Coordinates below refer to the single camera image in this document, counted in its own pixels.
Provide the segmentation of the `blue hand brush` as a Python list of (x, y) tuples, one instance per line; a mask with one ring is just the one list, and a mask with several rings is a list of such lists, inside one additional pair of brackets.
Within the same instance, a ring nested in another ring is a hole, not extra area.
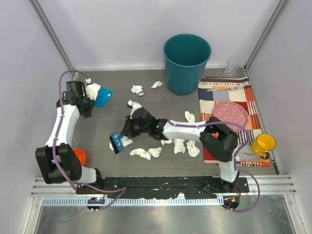
[(116, 132), (113, 132), (110, 134), (109, 139), (110, 139), (110, 142), (112, 144), (115, 154), (120, 153), (124, 148), (122, 141), (121, 141), (123, 137), (124, 135), (118, 134)]

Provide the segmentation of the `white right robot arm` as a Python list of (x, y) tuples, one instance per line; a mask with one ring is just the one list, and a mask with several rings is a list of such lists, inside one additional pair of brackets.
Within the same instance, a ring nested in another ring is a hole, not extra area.
[(142, 133), (147, 133), (155, 140), (201, 142), (210, 155), (218, 160), (221, 189), (230, 193), (238, 187), (239, 172), (233, 157), (238, 146), (237, 134), (218, 118), (195, 123), (178, 122), (156, 118), (141, 107), (126, 116), (121, 134), (137, 137)]

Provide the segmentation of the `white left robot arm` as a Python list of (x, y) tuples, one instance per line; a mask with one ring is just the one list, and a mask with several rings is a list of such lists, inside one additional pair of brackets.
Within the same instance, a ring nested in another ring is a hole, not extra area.
[(113, 92), (92, 82), (69, 81), (57, 101), (57, 118), (52, 133), (35, 158), (47, 184), (66, 181), (87, 184), (92, 194), (100, 194), (104, 183), (98, 169), (82, 165), (71, 147), (74, 128), (79, 117), (89, 118), (93, 108), (104, 107)]

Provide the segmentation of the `blue plastic dustpan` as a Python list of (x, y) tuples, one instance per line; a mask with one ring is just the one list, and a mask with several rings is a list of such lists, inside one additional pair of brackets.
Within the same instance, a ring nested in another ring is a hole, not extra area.
[(81, 115), (84, 118), (91, 117), (93, 108), (94, 107), (103, 108), (107, 104), (109, 99), (112, 97), (113, 93), (114, 93), (113, 91), (108, 90), (108, 89), (101, 86), (101, 89), (98, 93), (96, 101), (90, 100), (86, 96), (86, 101), (85, 101), (86, 106), (84, 107), (84, 110), (83, 110)]

